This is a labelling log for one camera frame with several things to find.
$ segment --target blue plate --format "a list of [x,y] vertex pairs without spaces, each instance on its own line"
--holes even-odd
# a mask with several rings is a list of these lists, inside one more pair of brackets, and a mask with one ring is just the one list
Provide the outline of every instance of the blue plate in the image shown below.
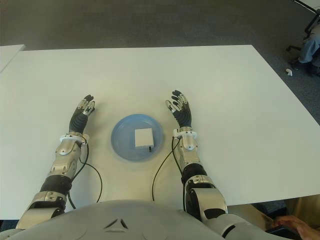
[[[136,149],[135,129],[152,129],[154,148]],[[111,144],[113,150],[122,158],[130,161],[143,161],[150,158],[161,147],[163,131],[160,124],[144,114],[132,114],[121,119],[113,128]]]

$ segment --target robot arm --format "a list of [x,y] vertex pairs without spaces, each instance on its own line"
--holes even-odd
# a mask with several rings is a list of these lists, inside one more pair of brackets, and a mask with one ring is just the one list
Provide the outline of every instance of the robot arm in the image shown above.
[[178,139],[180,153],[179,165],[182,171],[181,181],[185,191],[186,212],[206,223],[228,212],[224,197],[207,175],[197,155],[197,133],[193,131],[192,116],[187,98],[178,90],[172,92],[173,103],[166,101],[180,128],[173,130]]
[[95,109],[94,97],[87,95],[75,109],[69,124],[69,132],[60,137],[61,144],[55,151],[55,161],[16,228],[28,229],[36,224],[64,213],[67,194],[77,170],[81,146],[87,144],[83,136],[88,116]]
[[207,175],[197,155],[197,133],[193,131],[191,111],[187,98],[180,91],[173,91],[173,103],[166,101],[168,109],[179,124],[173,137],[179,141],[179,166],[184,188],[184,205],[188,214],[228,240],[284,240],[264,232],[243,218],[228,214],[225,198]]

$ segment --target black cable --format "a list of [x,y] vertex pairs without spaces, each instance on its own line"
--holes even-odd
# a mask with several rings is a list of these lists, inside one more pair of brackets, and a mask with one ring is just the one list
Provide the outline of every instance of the black cable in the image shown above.
[[[174,151],[174,142],[172,141],[171,143],[171,149],[172,149],[172,154],[173,154],[173,157],[174,157],[174,161],[180,171],[180,174],[182,176],[182,171],[181,171],[181,168],[178,164],[178,161],[177,161],[177,158],[176,158],[176,154],[175,154],[175,151]],[[183,211],[186,211],[186,203],[185,203],[185,197],[186,197],[186,189],[185,189],[185,185],[183,184],[183,190],[182,190],[182,204],[183,204]]]
[[177,142],[177,144],[174,146],[174,148],[171,150],[171,152],[169,152],[169,154],[165,157],[165,159],[163,160],[163,162],[161,163],[160,167],[158,168],[158,170],[156,171],[155,175],[154,175],[154,178],[153,178],[153,182],[152,182],[152,188],[151,188],[151,194],[152,194],[152,201],[155,200],[155,195],[154,195],[154,186],[155,186],[155,181],[156,181],[156,177],[162,167],[162,165],[165,163],[165,161],[168,159],[168,157],[170,156],[170,154],[173,152],[173,150],[176,149],[176,147],[178,146],[179,142],[180,142],[180,138],[179,138],[179,141]]
[[[89,144],[87,143],[87,144],[86,144],[86,157],[85,157],[84,163],[87,163],[88,157],[89,157]],[[85,167],[85,164],[83,164],[83,165],[81,166],[81,168],[79,169],[79,171],[76,172],[76,174],[74,175],[74,177],[73,177],[72,180],[71,180],[71,183],[75,180],[76,176],[78,176],[78,174],[82,171],[82,169],[84,169],[84,167]],[[74,202],[71,200],[70,191],[68,191],[67,196],[68,196],[68,200],[69,200],[69,202],[70,202],[71,207],[72,207],[73,209],[76,209],[76,206],[75,206]]]
[[174,151],[174,138],[172,138],[172,142],[171,142],[171,152],[172,152],[172,155],[173,155],[173,157],[174,157],[174,161],[175,161],[175,163],[176,163],[176,165],[177,165],[177,167],[178,167],[178,169],[179,169],[179,172],[180,172],[180,174],[181,174],[181,176],[182,176],[182,171],[181,171],[181,168],[180,168],[180,166],[179,166],[179,164],[178,164],[178,161],[177,161],[177,158],[176,158],[176,154],[175,154],[175,151]]
[[96,202],[98,203],[99,200],[100,200],[101,194],[102,194],[102,189],[103,189],[103,183],[102,183],[101,175],[100,175],[99,171],[98,171],[94,166],[92,166],[91,164],[82,162],[81,159],[80,159],[80,162],[81,162],[83,165],[88,165],[89,167],[93,168],[93,169],[96,171],[96,173],[99,175],[99,178],[100,178],[100,194],[99,194],[99,197],[98,197],[98,199],[97,199],[97,201],[96,201]]
[[[99,179],[100,179],[100,193],[99,193],[99,197],[98,197],[98,199],[97,199],[97,201],[96,201],[96,202],[98,203],[99,200],[100,200],[100,197],[101,197],[101,195],[102,195],[103,182],[102,182],[102,178],[101,178],[101,175],[100,175],[99,171],[98,171],[94,166],[92,166],[91,164],[87,163],[88,157],[89,157],[89,144],[87,143],[87,145],[86,145],[86,157],[85,157],[85,161],[83,162],[83,161],[81,161],[81,158],[79,158],[79,161],[80,161],[80,163],[82,163],[82,166],[81,166],[81,168],[79,169],[79,171],[74,175],[74,177],[73,177],[73,179],[72,179],[71,182],[73,182],[73,181],[75,180],[76,176],[82,171],[82,169],[84,169],[84,167],[85,167],[86,165],[88,165],[89,167],[93,168],[93,169],[97,172],[97,174],[98,174],[98,176],[99,176]],[[76,209],[75,204],[74,204],[73,201],[71,200],[70,192],[67,193],[67,196],[68,196],[68,200],[69,200],[70,205],[72,206],[72,208],[73,208],[73,209]]]
[[183,203],[183,211],[186,211],[186,203],[185,203],[185,200],[186,200],[186,189],[185,189],[185,185],[183,184],[183,190],[182,190],[182,203]]

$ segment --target person's hand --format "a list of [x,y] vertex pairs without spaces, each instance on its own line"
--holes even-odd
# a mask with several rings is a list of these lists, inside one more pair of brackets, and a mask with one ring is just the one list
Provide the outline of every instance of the person's hand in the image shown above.
[[277,219],[274,220],[272,227],[276,228],[280,225],[296,230],[302,240],[320,240],[320,231],[311,228],[308,224],[295,216],[277,217]]

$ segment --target robot forearm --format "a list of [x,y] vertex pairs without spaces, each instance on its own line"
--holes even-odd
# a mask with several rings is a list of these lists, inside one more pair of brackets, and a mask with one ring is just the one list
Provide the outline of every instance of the robot forearm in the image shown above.
[[181,181],[185,188],[186,211],[206,223],[207,220],[227,213],[224,197],[216,189],[212,179],[207,175],[197,155],[197,133],[190,126],[173,131],[179,142],[180,161],[182,170]]
[[27,229],[64,213],[67,194],[71,189],[72,179],[77,169],[77,161],[81,155],[81,143],[73,137],[82,138],[82,135],[74,134],[74,132],[70,132],[68,135],[62,136],[65,138],[62,139],[61,144],[55,151],[55,161],[50,172],[40,191],[35,194],[19,220],[17,229]]

